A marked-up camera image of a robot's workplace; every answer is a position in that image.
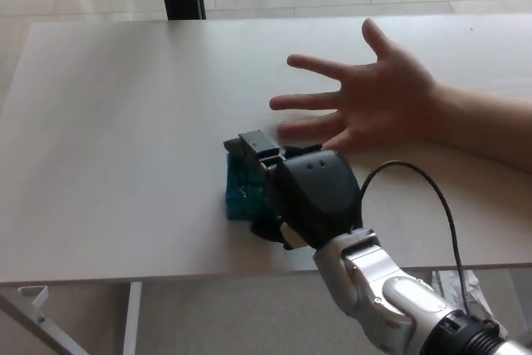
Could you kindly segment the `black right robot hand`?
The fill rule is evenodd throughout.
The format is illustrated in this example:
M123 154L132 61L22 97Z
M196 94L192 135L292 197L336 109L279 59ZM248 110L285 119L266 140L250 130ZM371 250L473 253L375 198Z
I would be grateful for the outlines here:
M362 227L362 192L345 158L320 145L282 146L262 131L226 140L225 212L286 250L322 248Z

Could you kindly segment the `person's bare hand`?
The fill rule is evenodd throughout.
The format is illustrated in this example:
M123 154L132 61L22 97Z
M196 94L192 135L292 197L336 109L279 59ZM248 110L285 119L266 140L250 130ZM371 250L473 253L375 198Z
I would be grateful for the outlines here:
M269 106L274 111L323 112L308 120L280 123L281 138L319 141L323 148L340 152L430 139L436 80L372 19L363 22L362 36L377 57L374 63L349 65L304 55L288 57L290 67L336 80L340 88L273 97Z

